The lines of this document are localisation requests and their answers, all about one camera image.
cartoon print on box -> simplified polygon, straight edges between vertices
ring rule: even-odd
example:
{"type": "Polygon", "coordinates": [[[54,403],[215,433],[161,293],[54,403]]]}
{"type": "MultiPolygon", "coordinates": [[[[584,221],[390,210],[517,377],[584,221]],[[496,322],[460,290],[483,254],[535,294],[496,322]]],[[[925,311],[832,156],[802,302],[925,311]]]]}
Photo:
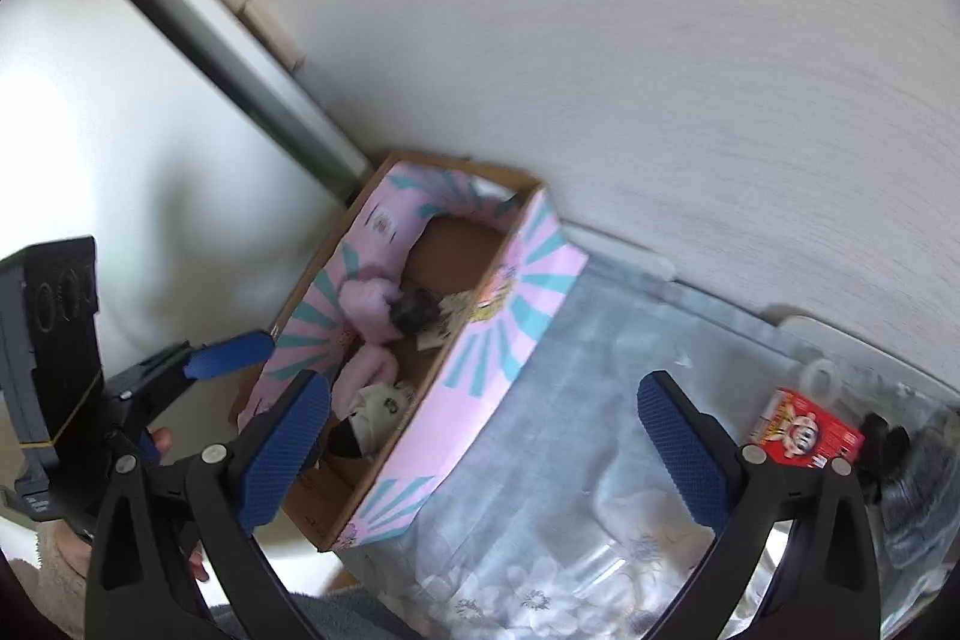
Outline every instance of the cartoon print on box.
{"type": "Polygon", "coordinates": [[[585,263],[586,254],[563,237],[546,192],[538,191],[490,282],[477,292],[440,375],[334,549],[387,539],[413,523],[520,375],[585,263]],[[408,492],[402,506],[392,504],[391,513],[378,512],[371,523],[368,506],[397,490],[408,492]]]}
{"type": "Polygon", "coordinates": [[[277,338],[240,427],[265,413],[296,375],[312,369],[332,380],[355,333],[344,320],[338,292],[344,281],[386,277],[400,282],[403,266],[436,215],[454,215],[506,234],[520,201],[483,194],[467,172],[400,162],[380,181],[315,277],[277,338]]]}

red package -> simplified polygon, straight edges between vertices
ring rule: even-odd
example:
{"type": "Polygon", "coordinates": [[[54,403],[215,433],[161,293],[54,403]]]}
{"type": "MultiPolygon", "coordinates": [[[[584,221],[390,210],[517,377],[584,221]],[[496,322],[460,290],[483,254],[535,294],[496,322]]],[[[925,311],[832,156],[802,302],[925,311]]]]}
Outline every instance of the red package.
{"type": "Polygon", "coordinates": [[[750,439],[781,464],[823,467],[836,456],[856,461],[863,434],[790,389],[777,389],[750,439]]]}

gray tablecloth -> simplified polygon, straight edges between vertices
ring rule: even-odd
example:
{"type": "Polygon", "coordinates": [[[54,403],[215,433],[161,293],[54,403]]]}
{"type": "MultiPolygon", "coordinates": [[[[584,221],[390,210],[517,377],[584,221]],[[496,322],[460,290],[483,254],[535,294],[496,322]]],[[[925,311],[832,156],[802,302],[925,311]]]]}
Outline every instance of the gray tablecloth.
{"type": "MultiPolygon", "coordinates": [[[[634,637],[712,541],[637,420],[666,369],[744,442],[777,386],[821,354],[703,292],[593,258],[501,406],[405,535],[345,552],[354,575],[428,637],[634,637]]],[[[944,413],[894,378],[839,363],[834,411],[913,431],[944,413]]],[[[880,567],[887,624],[939,565],[880,567]]],[[[769,584],[764,557],[728,632],[769,584]]]]}

silver rivet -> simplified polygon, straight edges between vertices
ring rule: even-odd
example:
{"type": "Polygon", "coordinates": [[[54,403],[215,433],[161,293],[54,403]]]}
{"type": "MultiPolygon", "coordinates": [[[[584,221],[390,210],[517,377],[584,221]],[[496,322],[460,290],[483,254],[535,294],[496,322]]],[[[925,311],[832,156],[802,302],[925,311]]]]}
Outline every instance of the silver rivet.
{"type": "Polygon", "coordinates": [[[227,448],[224,448],[223,445],[208,445],[203,448],[200,458],[203,458],[203,461],[208,464],[219,464],[227,458],[227,448]]]}
{"type": "Polygon", "coordinates": [[[847,461],[846,458],[834,458],[834,460],[830,462],[830,466],[833,467],[833,471],[837,475],[842,475],[843,477],[847,477],[853,472],[853,467],[850,466],[850,462],[847,461]]]}
{"type": "Polygon", "coordinates": [[[767,461],[767,453],[760,445],[744,445],[740,453],[743,453],[744,461],[751,464],[762,464],[767,461]]]}
{"type": "Polygon", "coordinates": [[[120,458],[117,459],[116,470],[121,475],[133,472],[134,467],[136,467],[136,456],[120,456],[120,458]]]}

pink plush toy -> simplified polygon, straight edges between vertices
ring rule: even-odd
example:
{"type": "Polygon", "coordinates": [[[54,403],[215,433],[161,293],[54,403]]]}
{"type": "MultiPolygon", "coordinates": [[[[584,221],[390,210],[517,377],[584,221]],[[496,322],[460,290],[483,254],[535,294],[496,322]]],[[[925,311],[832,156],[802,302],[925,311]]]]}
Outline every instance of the pink plush toy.
{"type": "Polygon", "coordinates": [[[403,336],[390,322],[390,305],[401,295],[397,284],[383,277],[347,280],[340,287],[340,306],[364,342],[382,345],[403,336]]]}
{"type": "Polygon", "coordinates": [[[386,383],[392,386],[397,381],[400,365],[397,357],[387,348],[370,343],[362,345],[356,355],[340,370],[340,376],[333,384],[331,408],[340,420],[345,420],[356,404],[360,389],[374,383],[386,383]]]}

